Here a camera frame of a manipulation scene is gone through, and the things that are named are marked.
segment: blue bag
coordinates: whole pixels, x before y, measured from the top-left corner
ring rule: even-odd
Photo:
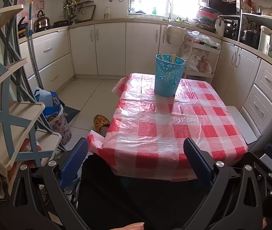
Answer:
[[[38,102],[44,103],[45,109],[42,113],[48,122],[58,116],[60,113],[60,100],[57,93],[37,89],[34,95]]]

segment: frying pan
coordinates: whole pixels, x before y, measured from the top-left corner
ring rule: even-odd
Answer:
[[[18,23],[18,31],[21,31],[23,29],[25,29],[25,27],[28,25],[27,22],[23,22],[22,21],[25,19],[25,17],[22,17],[21,20]]]

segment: drawer handle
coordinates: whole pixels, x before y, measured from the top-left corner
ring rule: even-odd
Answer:
[[[234,63],[233,63],[234,55],[236,55],[236,52],[234,52],[233,55],[232,55],[232,60],[231,60],[232,65],[234,65]]]
[[[55,76],[55,78],[51,79],[50,81],[53,81],[54,79],[57,79],[58,76],[59,76],[59,74],[57,74],[57,75]]]
[[[258,105],[255,102],[254,102],[254,106],[262,114],[262,116],[264,116],[264,113],[260,110],[260,108],[258,107]]]
[[[43,52],[46,53],[46,52],[48,52],[48,51],[50,51],[50,50],[52,50],[52,49],[53,49],[53,48],[50,47],[50,48],[48,48],[47,50],[44,50]]]
[[[266,79],[270,84],[272,84],[272,81],[271,81],[269,78],[267,78],[267,76],[265,76],[265,79]]]

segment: faucet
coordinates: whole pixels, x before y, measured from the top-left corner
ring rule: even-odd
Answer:
[[[170,13],[169,13],[169,18],[168,20],[170,21],[171,20],[171,12],[172,12],[172,5],[171,5],[171,2],[169,0],[167,0],[170,4]]]

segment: table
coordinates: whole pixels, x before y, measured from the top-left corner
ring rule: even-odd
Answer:
[[[176,95],[167,98],[154,93],[154,81],[154,75],[133,73],[116,84],[113,120],[105,138],[88,134],[90,151],[116,175],[169,181],[196,178],[183,152],[187,137],[216,161],[239,161],[246,143],[210,84],[181,79]]]

